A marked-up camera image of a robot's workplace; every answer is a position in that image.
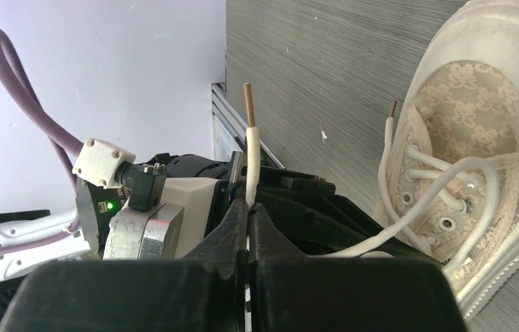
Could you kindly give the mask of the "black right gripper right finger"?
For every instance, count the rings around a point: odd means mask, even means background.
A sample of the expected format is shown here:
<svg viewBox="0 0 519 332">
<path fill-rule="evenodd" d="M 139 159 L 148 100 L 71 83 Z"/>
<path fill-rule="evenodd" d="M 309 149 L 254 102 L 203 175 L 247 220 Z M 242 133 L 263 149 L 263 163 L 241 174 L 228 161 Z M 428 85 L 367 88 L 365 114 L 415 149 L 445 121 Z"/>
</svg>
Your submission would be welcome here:
<svg viewBox="0 0 519 332">
<path fill-rule="evenodd" d="M 411 258 L 316 258 L 250 212 L 253 331 L 465 331 L 440 269 Z"/>
</svg>

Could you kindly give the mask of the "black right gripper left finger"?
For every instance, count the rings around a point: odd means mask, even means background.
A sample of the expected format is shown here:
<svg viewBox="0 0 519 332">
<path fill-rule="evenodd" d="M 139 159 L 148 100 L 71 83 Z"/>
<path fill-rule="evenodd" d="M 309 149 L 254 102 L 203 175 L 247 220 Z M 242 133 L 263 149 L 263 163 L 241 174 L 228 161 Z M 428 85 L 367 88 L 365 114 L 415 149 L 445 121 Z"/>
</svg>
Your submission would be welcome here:
<svg viewBox="0 0 519 332">
<path fill-rule="evenodd" d="M 248 206 L 181 259 L 58 261 L 29 274 L 0 331 L 243 331 Z"/>
</svg>

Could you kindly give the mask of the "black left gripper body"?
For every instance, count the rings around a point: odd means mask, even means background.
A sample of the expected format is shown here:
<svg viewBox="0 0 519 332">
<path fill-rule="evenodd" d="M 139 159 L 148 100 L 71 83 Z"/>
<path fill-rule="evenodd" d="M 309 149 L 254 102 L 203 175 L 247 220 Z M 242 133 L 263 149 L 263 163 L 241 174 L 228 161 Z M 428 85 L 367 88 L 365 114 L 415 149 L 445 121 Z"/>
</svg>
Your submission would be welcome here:
<svg viewBox="0 0 519 332">
<path fill-rule="evenodd" d="M 212 231 L 186 253 L 200 249 L 203 257 L 236 257 L 246 255 L 246 237 L 249 229 L 247 214 L 252 207 L 246 203 L 246 185 L 249 178 L 256 180 L 255 202 L 258 190 L 263 188 L 334 194 L 333 184 L 314 175 L 292 172 L 269 166 L 260 166 L 253 174 L 245 153 L 235 152 L 228 162 L 225 211 Z"/>
</svg>

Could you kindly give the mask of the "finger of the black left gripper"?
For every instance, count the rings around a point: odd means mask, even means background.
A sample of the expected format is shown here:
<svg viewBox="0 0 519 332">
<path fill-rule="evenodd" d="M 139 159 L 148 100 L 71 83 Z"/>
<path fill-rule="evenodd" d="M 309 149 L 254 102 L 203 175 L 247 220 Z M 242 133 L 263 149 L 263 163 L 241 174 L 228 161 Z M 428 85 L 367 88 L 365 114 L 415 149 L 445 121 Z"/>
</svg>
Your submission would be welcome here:
<svg viewBox="0 0 519 332">
<path fill-rule="evenodd" d="M 251 236 L 251 261 L 307 260 L 349 248 L 380 233 L 374 219 L 338 194 L 263 188 L 256 202 L 275 232 Z"/>
</svg>

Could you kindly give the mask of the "beige sneaker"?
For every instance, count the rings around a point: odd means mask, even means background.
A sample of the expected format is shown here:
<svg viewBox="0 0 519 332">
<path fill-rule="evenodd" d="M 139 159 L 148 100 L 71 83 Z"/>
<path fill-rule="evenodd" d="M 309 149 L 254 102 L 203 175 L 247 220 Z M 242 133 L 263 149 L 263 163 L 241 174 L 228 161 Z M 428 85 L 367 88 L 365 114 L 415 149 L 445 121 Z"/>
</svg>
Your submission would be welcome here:
<svg viewBox="0 0 519 332">
<path fill-rule="evenodd" d="M 453 180 L 410 227 L 448 263 L 468 320 L 519 325 L 519 1 L 229 1 L 228 85 L 253 85 L 264 141 L 387 223 L 376 177 L 399 103 L 386 192 L 403 216 L 441 170 L 475 157 L 490 192 Z"/>
</svg>

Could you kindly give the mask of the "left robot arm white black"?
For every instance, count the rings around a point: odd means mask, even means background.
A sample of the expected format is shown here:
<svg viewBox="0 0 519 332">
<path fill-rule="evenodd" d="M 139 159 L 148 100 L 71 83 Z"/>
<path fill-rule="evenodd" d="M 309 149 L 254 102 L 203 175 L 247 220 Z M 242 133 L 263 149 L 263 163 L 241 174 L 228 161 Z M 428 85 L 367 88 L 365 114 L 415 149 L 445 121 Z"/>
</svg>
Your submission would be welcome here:
<svg viewBox="0 0 519 332">
<path fill-rule="evenodd" d="M 0 292 L 46 262 L 89 253 L 104 260 L 183 257 L 245 198 L 246 157 L 239 152 L 229 162 L 159 154 L 120 170 L 126 185 L 116 189 L 78 180 L 70 212 L 0 214 Z M 262 166 L 255 200 L 307 255 L 336 252 L 382 230 L 314 175 Z"/>
</svg>

